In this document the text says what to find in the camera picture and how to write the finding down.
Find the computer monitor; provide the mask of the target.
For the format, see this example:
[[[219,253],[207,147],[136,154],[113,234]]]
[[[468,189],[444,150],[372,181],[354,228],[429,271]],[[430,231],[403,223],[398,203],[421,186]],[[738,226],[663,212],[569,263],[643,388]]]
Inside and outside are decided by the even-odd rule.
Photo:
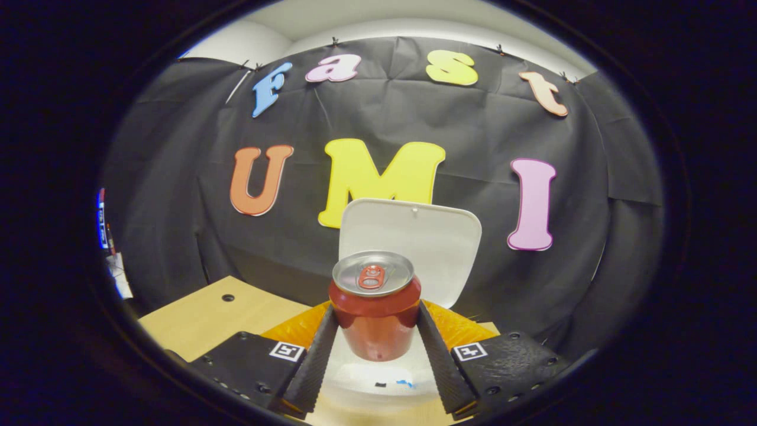
[[[105,188],[100,188],[97,195],[97,220],[98,220],[98,238],[103,251],[110,253],[110,237],[108,224],[105,219]]]

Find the white desktop garbage bin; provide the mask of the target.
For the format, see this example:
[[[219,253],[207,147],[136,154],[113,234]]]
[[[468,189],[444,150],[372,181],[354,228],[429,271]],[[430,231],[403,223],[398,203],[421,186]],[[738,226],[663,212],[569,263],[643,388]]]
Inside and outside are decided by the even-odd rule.
[[[470,211],[388,199],[362,198],[341,218],[338,261],[368,250],[402,254],[420,280],[420,302],[449,311],[475,262],[482,227]],[[372,362],[356,356],[338,327],[321,394],[343,409],[387,414],[439,396],[417,324],[400,358]]]

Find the red pop can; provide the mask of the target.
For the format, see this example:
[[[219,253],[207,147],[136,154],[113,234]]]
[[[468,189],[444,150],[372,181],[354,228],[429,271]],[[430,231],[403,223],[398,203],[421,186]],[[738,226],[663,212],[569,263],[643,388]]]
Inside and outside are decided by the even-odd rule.
[[[392,251],[349,254],[332,269],[329,300],[352,352],[372,362],[405,355],[417,324],[421,285],[411,261]]]

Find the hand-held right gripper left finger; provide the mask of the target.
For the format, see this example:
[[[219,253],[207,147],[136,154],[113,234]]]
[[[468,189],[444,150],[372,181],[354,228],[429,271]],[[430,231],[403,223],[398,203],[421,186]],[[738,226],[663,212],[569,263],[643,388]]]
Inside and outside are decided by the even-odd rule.
[[[288,416],[315,410],[338,321],[324,302],[262,335],[238,331],[189,366],[245,404]]]

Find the wooden desktop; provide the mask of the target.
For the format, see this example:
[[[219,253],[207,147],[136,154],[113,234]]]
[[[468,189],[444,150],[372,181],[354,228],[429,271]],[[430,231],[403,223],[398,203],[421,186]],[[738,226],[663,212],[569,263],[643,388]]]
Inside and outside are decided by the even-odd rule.
[[[307,305],[267,293],[225,277],[140,318],[141,326],[168,350],[191,362],[237,331],[254,334],[305,312]],[[313,426],[451,426],[438,396],[408,409],[376,414],[343,409],[337,400],[319,396],[314,413],[306,416]]]

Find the white paper sheets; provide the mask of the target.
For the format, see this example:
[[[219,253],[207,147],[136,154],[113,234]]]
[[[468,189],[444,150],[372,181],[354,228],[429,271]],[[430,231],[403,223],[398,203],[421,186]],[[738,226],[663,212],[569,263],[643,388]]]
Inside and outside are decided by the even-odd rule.
[[[130,288],[129,280],[125,275],[124,259],[120,253],[112,254],[106,257],[106,264],[114,279],[117,292],[121,295],[122,299],[132,299],[133,293]]]

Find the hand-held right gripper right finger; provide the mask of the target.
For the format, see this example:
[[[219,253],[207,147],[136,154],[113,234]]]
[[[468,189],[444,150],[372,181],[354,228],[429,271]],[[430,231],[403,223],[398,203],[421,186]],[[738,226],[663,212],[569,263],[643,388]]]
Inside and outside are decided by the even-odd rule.
[[[417,327],[444,412],[456,421],[519,407],[570,367],[568,359],[520,331],[449,344],[442,332],[447,312],[422,301]]]

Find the black backdrop cloth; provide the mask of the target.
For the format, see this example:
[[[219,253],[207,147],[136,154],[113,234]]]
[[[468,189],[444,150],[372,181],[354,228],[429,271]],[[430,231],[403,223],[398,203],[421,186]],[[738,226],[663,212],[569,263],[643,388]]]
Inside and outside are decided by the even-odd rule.
[[[470,211],[481,246],[452,309],[570,357],[635,309],[665,229],[652,143],[603,75],[572,84],[435,38],[343,41],[258,71],[176,62],[125,116],[103,188],[149,312],[227,276],[320,303],[355,199]]]

